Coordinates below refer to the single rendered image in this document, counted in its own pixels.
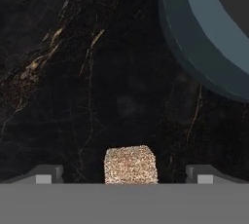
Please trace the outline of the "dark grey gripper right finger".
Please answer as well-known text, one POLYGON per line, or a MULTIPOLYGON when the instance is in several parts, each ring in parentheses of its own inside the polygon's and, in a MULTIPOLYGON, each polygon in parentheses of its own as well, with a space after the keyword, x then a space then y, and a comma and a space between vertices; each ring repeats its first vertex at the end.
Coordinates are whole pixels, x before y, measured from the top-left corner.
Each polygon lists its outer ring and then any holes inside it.
POLYGON ((245 180, 223 174, 210 165, 187 165, 186 182, 194 184, 246 184, 245 180))

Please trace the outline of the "dark blue stand mixer bowl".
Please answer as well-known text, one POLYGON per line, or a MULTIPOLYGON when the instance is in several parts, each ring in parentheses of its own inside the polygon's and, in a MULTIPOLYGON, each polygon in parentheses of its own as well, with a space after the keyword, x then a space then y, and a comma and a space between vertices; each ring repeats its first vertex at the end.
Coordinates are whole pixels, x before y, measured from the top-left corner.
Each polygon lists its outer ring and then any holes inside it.
POLYGON ((249 102, 249 0, 159 0, 159 16, 185 71, 213 93, 249 102))

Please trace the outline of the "brown sugar cube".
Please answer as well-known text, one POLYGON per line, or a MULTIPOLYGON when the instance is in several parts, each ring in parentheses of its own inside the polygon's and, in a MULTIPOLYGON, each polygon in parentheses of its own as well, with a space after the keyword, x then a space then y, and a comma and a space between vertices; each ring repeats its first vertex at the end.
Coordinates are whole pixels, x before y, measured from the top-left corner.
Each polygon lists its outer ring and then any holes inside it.
POLYGON ((104 157, 106 184, 157 184, 156 156, 146 145, 109 148, 104 157))

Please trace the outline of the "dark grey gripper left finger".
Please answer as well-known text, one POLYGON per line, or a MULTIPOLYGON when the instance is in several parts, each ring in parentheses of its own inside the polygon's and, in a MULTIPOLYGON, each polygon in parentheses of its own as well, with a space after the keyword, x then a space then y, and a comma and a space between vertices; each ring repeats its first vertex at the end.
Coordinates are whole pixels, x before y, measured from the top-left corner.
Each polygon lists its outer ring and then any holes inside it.
POLYGON ((39 165, 27 174, 3 181, 3 184, 57 184, 62 183, 62 165, 39 165))

